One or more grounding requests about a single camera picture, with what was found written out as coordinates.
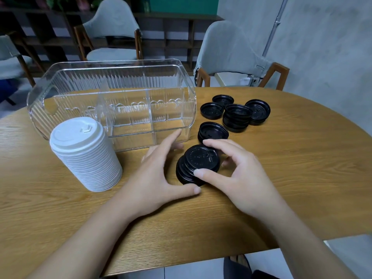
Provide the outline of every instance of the white plastic lid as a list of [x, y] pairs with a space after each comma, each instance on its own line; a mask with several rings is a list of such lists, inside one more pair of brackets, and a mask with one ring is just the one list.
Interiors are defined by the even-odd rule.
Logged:
[[50, 134], [49, 144], [57, 152], [75, 152], [102, 135], [103, 127], [90, 117], [75, 117], [58, 124]]

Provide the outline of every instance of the person's left hand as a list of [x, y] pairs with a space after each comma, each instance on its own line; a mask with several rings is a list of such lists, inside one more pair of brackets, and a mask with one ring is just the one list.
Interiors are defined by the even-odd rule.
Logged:
[[119, 192], [128, 197], [136, 217], [149, 214], [169, 201], [200, 193], [200, 187], [195, 184], [175, 186], [165, 179], [164, 163], [169, 151], [183, 149], [181, 143], [175, 142], [180, 134], [181, 130], [174, 131], [160, 145], [150, 147], [140, 168]]

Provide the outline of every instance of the green panel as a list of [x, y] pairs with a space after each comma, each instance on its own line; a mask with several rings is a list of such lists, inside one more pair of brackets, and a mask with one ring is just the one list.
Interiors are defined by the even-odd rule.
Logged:
[[217, 14], [218, 0], [150, 0], [151, 11], [181, 14]]

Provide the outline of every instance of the metal pipe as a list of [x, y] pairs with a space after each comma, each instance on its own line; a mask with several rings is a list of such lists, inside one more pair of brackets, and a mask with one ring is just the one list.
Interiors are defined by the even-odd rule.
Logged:
[[265, 49], [263, 50], [263, 53], [262, 53], [262, 56], [266, 56], [267, 54], [267, 51], [270, 47], [270, 44], [271, 44], [271, 41], [273, 40], [274, 38], [274, 34], [275, 34], [275, 31], [276, 31], [276, 28], [278, 27], [278, 25], [280, 24], [280, 19], [282, 18], [282, 14], [283, 14], [283, 11], [284, 11], [284, 8], [287, 4], [287, 1], [288, 0], [283, 0], [282, 2], [282, 5], [280, 7], [280, 10], [279, 10], [279, 13], [278, 15], [276, 16], [276, 19], [275, 19], [275, 22], [274, 22], [274, 25], [273, 25], [273, 29], [271, 30], [270, 32], [270, 36], [269, 36], [269, 39], [267, 40], [267, 43], [266, 43], [266, 46], [265, 46]]

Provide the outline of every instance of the gray upholstered chair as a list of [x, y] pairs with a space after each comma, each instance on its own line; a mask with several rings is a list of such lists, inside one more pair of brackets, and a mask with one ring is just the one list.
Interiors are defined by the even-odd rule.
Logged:
[[198, 87], [203, 80], [205, 87], [210, 86], [210, 74], [214, 74], [221, 86], [236, 85], [250, 75], [253, 86], [264, 87], [275, 71], [281, 74], [276, 88], [283, 90], [289, 68], [258, 55], [243, 30], [225, 20], [212, 23], [205, 32], [194, 75]]
[[[29, 56], [21, 55], [14, 45], [13, 40], [23, 46]], [[2, 80], [1, 88], [3, 89], [0, 90], [0, 101], [6, 100], [11, 105], [15, 105], [15, 103], [8, 98], [16, 91], [16, 89], [12, 87], [11, 79], [26, 75], [31, 86], [35, 85], [35, 81], [28, 69], [28, 66], [32, 65], [32, 61], [39, 66], [42, 72], [45, 72], [39, 57], [31, 53], [20, 34], [11, 32], [8, 35], [0, 36], [0, 80]]]
[[[75, 26], [77, 42], [84, 60], [134, 60], [143, 59], [139, 26], [128, 4], [123, 0], [103, 0], [88, 22]], [[130, 37], [135, 40], [136, 49], [98, 48], [94, 49], [92, 38]], [[91, 51], [85, 56], [83, 38]]]

